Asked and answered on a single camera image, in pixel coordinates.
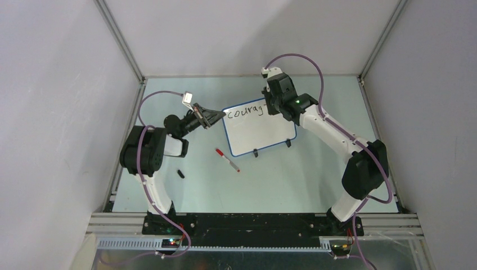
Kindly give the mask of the blue framed whiteboard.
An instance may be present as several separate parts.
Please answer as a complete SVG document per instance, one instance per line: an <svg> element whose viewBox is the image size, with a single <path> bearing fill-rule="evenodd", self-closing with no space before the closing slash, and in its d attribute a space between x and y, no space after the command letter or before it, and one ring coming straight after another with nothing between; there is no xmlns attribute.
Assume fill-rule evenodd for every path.
<svg viewBox="0 0 477 270"><path fill-rule="evenodd" d="M264 98L226 107L222 119L229 150L239 157L292 141L296 125L281 114L269 115Z"/></svg>

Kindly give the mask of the black marker cap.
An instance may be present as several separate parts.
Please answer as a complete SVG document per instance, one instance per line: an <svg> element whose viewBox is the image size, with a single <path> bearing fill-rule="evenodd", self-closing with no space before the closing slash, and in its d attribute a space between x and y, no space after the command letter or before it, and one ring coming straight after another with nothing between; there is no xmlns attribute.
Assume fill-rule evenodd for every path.
<svg viewBox="0 0 477 270"><path fill-rule="evenodd" d="M177 173L182 179L185 179L185 175L180 170L177 170Z"/></svg>

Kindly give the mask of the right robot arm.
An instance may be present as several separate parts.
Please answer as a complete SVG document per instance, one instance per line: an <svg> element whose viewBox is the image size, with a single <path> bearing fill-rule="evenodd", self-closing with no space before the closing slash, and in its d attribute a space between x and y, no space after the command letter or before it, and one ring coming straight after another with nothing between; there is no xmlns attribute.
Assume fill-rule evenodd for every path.
<svg viewBox="0 0 477 270"><path fill-rule="evenodd" d="M347 131L331 117L321 103L309 94L297 94L290 76L280 68L264 68L262 90L269 115L280 114L288 122L316 135L346 163L341 179L341 197L328 211L327 228L342 235L350 227L349 219L370 193L385 184L389 186L389 166L386 146L380 141L367 141Z"/></svg>

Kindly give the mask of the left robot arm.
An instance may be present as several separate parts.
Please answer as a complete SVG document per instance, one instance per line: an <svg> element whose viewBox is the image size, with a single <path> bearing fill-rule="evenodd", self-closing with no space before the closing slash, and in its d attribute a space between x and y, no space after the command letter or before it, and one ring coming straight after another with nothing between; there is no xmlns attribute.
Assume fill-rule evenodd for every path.
<svg viewBox="0 0 477 270"><path fill-rule="evenodd" d="M199 127L212 127L225 115L225 112L195 103L183 118L168 115L163 127L135 125L129 132L119 163L143 186L148 211L157 215L162 213L156 220L156 227L162 233L171 234L178 227L178 219L169 214L173 201L159 173L164 157L184 158L189 145L185 136Z"/></svg>

